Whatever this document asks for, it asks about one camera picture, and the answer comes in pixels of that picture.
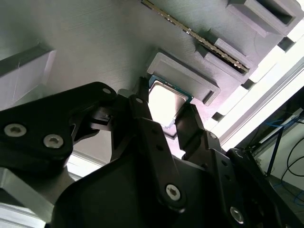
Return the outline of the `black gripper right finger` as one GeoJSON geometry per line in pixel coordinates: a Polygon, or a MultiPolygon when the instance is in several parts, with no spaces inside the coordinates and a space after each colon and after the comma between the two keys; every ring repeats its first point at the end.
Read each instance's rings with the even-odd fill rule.
{"type": "Polygon", "coordinates": [[[176,130],[183,160],[207,172],[208,226],[215,218],[223,228],[290,228],[292,212],[270,185],[252,155],[239,149],[224,152],[207,131],[195,105],[178,113],[176,130]]]}

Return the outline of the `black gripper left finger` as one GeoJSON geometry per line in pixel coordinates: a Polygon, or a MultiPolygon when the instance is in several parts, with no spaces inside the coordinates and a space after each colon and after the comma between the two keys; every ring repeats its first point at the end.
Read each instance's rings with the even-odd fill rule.
{"type": "Polygon", "coordinates": [[[63,171],[76,143],[109,131],[110,163],[137,157],[160,204],[182,213],[187,198],[162,128],[152,120],[148,94],[149,83],[143,77],[129,97],[94,82],[1,111],[0,164],[51,177],[63,171]]]}

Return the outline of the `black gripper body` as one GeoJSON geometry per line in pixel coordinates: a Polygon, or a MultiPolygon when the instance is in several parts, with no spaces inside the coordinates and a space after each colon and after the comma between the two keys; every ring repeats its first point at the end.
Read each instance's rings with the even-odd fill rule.
{"type": "Polygon", "coordinates": [[[55,204],[52,228],[227,228],[215,188],[197,165],[175,159],[186,210],[156,199],[147,169],[134,155],[113,161],[69,186],[55,204]]]}

